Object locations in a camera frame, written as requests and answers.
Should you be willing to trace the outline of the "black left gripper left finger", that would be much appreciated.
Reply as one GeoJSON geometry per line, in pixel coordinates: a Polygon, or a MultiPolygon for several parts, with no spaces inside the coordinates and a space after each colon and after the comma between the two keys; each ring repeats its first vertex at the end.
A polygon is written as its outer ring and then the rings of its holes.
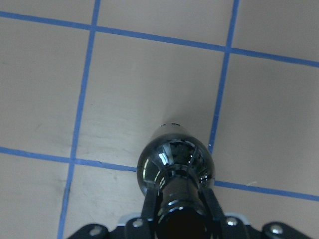
{"type": "Polygon", "coordinates": [[[155,217],[155,210],[157,204],[157,190],[155,188],[150,188],[147,190],[141,217],[149,222],[152,222],[155,217]]]}

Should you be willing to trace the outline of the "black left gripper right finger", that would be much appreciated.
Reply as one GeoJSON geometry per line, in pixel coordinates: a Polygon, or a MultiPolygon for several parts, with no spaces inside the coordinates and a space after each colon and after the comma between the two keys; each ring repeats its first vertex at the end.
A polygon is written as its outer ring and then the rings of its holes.
{"type": "Polygon", "coordinates": [[[211,188],[202,188],[201,196],[209,217],[213,221],[224,218],[224,212],[211,188]]]}

